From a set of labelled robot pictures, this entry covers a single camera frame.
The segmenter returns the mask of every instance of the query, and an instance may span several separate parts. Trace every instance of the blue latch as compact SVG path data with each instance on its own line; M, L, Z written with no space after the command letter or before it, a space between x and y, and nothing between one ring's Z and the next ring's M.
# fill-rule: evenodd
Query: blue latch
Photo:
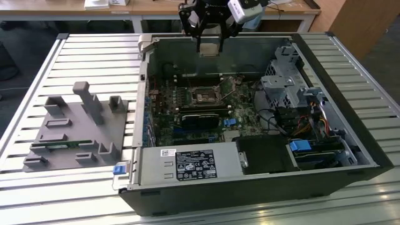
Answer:
M235 125L236 124L236 119L233 118L233 119L227 119L227 120L224 120L224 125L225 126L231 126L231 125Z
M295 140L289 143L289 148L292 151L309 151L311 144L307 140Z
M113 175L123 175L127 173L127 166L125 165L115 165L112 170Z

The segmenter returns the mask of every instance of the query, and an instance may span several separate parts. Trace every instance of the robotic arm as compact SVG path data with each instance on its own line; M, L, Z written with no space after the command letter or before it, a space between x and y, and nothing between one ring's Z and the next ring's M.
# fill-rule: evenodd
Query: robotic arm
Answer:
M196 38L196 51L200 52L201 35L207 30L220 34L219 52L224 39L237 36L247 21L263 13L267 0L193 0L179 5L181 25L188 37Z

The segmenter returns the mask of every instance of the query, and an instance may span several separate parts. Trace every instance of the metal rack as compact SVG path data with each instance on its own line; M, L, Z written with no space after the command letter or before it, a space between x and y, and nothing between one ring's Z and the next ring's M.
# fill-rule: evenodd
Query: metal rack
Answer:
M220 210L140 217L112 189L112 166L21 172L47 96L67 102L76 81L88 81L99 99L129 101L123 159L131 157L140 59L137 34L69 35L57 39L0 140L1 224L364 224L400 219L400 109L335 37L303 34L328 74L363 119L395 168L328 197ZM315 86L311 71L305 70ZM128 183L120 177L119 184Z

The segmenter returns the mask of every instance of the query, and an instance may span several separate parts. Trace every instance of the desk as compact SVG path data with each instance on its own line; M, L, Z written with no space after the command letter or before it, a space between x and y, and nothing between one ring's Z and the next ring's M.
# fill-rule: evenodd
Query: desk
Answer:
M0 20L73 21L131 20L133 0L127 6L85 10L84 0L1 0Z
M183 0L131 0L127 6L84 10L84 0L1 0L0 20L5 21L73 21L132 20L136 33L143 32L143 20L177 20L177 5ZM304 0L279 6L284 12L267 8L263 20L301 20L300 32L308 31L319 9Z
M141 33L143 20L179 20L177 5L184 0L135 0L132 8L132 23L135 32ZM279 5L279 12L267 8L263 20L301 20L297 32L307 32L320 9L312 9L304 0L293 0L289 4Z

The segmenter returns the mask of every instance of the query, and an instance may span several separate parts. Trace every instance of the wooden cabinet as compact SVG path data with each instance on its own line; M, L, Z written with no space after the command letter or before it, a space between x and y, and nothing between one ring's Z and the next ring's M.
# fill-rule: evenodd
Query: wooden cabinet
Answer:
M332 31L360 60L400 12L400 0L315 0L321 8L309 31Z

